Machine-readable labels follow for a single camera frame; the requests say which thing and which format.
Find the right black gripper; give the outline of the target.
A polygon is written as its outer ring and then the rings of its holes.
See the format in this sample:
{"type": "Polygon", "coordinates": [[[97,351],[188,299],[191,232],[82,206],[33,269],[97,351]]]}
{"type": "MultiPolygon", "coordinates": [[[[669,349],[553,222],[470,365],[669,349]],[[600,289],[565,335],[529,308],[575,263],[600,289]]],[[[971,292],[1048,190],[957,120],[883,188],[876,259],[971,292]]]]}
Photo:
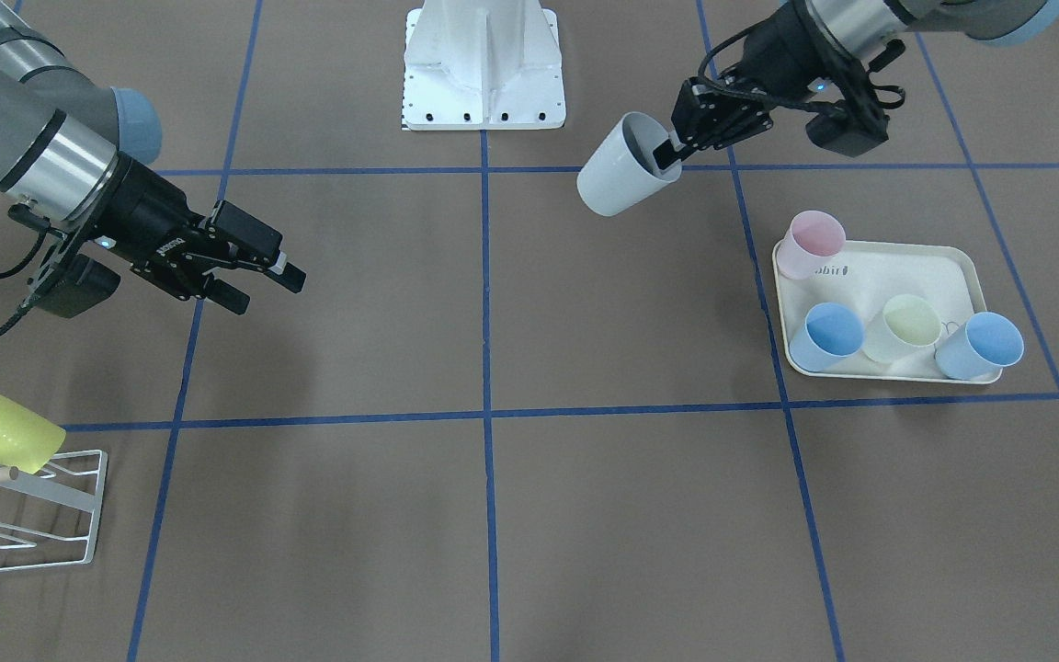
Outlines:
{"type": "Polygon", "coordinates": [[[251,298],[217,275],[247,269],[300,293],[307,275],[281,250],[282,235],[228,200],[207,215],[189,208],[189,197],[128,154],[115,169],[94,211],[91,238],[108,238],[110,251],[131,271],[177,299],[209,299],[246,314],[251,298]]]}

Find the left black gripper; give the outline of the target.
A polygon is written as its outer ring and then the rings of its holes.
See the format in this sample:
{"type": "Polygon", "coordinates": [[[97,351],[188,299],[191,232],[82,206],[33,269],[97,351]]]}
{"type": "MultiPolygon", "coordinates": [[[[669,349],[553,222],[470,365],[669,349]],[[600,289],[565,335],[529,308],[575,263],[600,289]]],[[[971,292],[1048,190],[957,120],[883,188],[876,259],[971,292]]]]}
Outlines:
{"type": "Polygon", "coordinates": [[[656,168],[682,162],[682,154],[760,135],[772,127],[769,114],[775,108],[845,122],[848,113],[839,102],[812,100],[813,84],[825,75],[811,30],[794,8],[778,8],[715,46],[682,83],[671,117],[679,143],[665,138],[656,146],[656,168]]]}

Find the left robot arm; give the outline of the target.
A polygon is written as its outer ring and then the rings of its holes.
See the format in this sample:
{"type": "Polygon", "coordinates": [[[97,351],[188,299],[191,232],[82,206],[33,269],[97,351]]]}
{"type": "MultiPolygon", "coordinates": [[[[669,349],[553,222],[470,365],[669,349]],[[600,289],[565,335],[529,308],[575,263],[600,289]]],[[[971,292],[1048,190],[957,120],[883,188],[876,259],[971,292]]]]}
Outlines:
{"type": "Polygon", "coordinates": [[[870,80],[907,50],[903,35],[953,32],[1022,43],[1059,18],[1059,1],[783,1],[770,17],[706,51],[682,83],[671,131],[644,143],[660,169],[757,137],[778,108],[810,117],[811,143],[857,158],[889,138],[900,86],[870,80]]]}

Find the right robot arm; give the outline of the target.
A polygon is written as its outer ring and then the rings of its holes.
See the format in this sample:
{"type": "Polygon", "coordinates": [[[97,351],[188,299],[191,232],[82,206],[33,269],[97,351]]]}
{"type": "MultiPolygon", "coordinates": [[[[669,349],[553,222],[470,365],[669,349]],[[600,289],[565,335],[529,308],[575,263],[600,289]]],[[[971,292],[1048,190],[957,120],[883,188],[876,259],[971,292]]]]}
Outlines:
{"type": "Polygon", "coordinates": [[[305,272],[282,251],[281,233],[230,201],[191,210],[186,194],[152,171],[160,148],[150,101],[97,86],[0,1],[0,192],[14,221],[55,237],[29,280],[26,310],[72,318],[115,292],[118,273],[85,256],[85,244],[164,293],[210,299],[231,314],[244,314],[249,298],[220,269],[302,290],[305,272]]]}

